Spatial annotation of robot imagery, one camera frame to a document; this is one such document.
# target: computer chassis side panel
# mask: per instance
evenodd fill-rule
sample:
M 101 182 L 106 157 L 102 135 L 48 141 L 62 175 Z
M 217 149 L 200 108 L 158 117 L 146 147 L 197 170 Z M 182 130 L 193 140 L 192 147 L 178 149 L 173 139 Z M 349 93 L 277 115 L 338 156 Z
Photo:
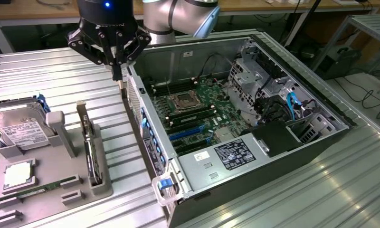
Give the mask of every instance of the computer chassis side panel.
M 202 192 L 193 198 L 186 199 L 176 205 L 174 210 L 168 217 L 168 225 L 170 228 L 178 226 L 192 218 L 206 213 L 216 207 L 228 203 L 249 191 L 261 187 L 294 169 L 306 165 L 324 151 L 324 148 L 332 146 L 349 132 L 345 129 L 329 137 L 324 138 L 320 143 L 314 143 L 301 148 L 294 153 L 277 159 L 268 165 L 254 169 L 245 175 L 225 182 L 222 185 Z

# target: workbench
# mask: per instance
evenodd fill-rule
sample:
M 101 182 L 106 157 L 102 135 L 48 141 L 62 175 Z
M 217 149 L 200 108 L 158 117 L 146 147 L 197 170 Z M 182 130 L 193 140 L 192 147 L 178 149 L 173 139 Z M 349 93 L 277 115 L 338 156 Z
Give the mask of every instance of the workbench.
M 178 228 L 380 227 L 380 127 L 362 115 L 284 47 L 256 34 L 305 80 L 356 123 L 348 135 L 314 160 Z M 165 228 L 150 179 L 132 134 L 118 86 L 110 72 L 69 48 L 0 56 L 0 99 L 41 92 L 53 111 L 65 113 L 66 128 L 78 127 L 76 100 L 86 102 L 101 135 L 113 195 L 40 220 L 25 228 Z
M 309 3 L 298 5 L 296 10 L 301 13 L 296 26 L 288 37 L 286 44 L 292 41 L 294 34 L 301 26 L 301 23 L 306 17 L 306 13 L 313 4 L 313 0 Z M 370 13 L 376 13 L 380 8 L 380 0 L 369 0 L 372 4 Z M 284 14 L 293 13 L 296 5 L 289 3 L 273 2 L 268 4 L 264 0 L 220 0 L 218 5 L 221 7 L 220 16 L 234 15 L 258 15 L 258 14 Z M 332 11 L 361 11 L 364 7 L 357 5 L 340 5 L 333 0 L 322 0 L 316 12 L 332 12 Z M 136 19 L 142 19 L 142 3 L 140 0 L 133 0 L 133 13 Z M 49 6 L 37 4 L 36 0 L 12 0 L 12 4 L 0 5 L 0 50 L 2 53 L 12 53 L 13 48 L 8 41 L 5 34 L 1 31 L 1 27 L 20 26 L 20 25 L 44 25 L 44 24 L 68 24 L 78 22 L 78 11 L 74 4 L 64 7 L 64 10 L 58 10 Z

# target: blue pcie slot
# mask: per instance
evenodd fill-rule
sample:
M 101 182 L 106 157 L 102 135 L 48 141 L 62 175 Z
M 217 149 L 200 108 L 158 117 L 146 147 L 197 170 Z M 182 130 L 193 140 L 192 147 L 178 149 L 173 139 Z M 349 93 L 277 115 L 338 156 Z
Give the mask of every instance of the blue pcie slot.
M 177 133 L 177 134 L 170 135 L 170 136 L 169 136 L 169 140 L 180 139 L 180 138 L 182 138 L 182 137 L 185 137 L 185 136 L 197 134 L 197 133 L 200 133 L 202 130 L 204 130 L 204 125 L 200 126 L 200 127 L 197 127 L 197 128 L 189 129 L 189 130 L 185 131 L 185 132 L 181 132 L 181 133 Z

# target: green circuit board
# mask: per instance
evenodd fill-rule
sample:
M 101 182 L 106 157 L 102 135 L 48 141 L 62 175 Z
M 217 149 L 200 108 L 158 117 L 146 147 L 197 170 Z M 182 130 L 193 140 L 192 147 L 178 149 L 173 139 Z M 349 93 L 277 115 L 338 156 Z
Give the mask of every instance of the green circuit board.
M 248 124 L 245 123 L 241 115 L 237 114 L 234 106 L 232 105 L 230 101 L 225 99 L 226 95 L 222 91 L 222 86 L 220 86 L 217 83 L 212 83 L 210 79 L 201 79 L 194 89 L 165 96 L 154 96 L 152 98 L 154 109 L 158 113 L 160 120 L 164 123 L 164 129 L 166 130 L 169 136 L 188 131 L 188 129 L 185 129 L 169 134 L 169 130 L 172 130 L 173 127 L 169 126 L 169 122 L 165 120 L 165 117 L 169 114 L 185 113 L 186 111 L 194 109 L 190 108 L 184 111 L 178 111 L 176 109 L 172 97 L 177 97 L 180 95 L 188 96 L 188 94 L 196 94 L 197 99 L 200 100 L 198 107 L 208 107 L 213 105 L 216 112 L 210 114 L 212 116 L 208 118 L 189 121 L 190 124 L 196 123 L 198 127 L 202 126 L 202 131 L 200 133 L 181 137 L 176 140 L 170 140 L 178 155 L 184 155 L 220 143 L 221 140 L 216 136 L 214 132 L 222 127 L 228 128 L 233 137 L 237 137 L 241 131 L 248 128 Z

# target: blue cable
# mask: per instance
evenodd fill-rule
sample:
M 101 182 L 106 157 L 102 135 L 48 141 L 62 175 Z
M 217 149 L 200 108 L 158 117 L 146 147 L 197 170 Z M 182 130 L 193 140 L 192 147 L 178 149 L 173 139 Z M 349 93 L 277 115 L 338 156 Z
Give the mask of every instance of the blue cable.
M 286 106 L 288 106 L 288 108 L 289 108 L 289 110 L 290 110 L 292 120 L 296 120 L 296 117 L 294 117 L 294 115 L 293 115 L 292 100 L 293 100 L 293 102 L 294 102 L 297 105 L 301 105 L 301 102 L 298 101 L 294 92 L 289 92 L 289 93 L 286 94 Z

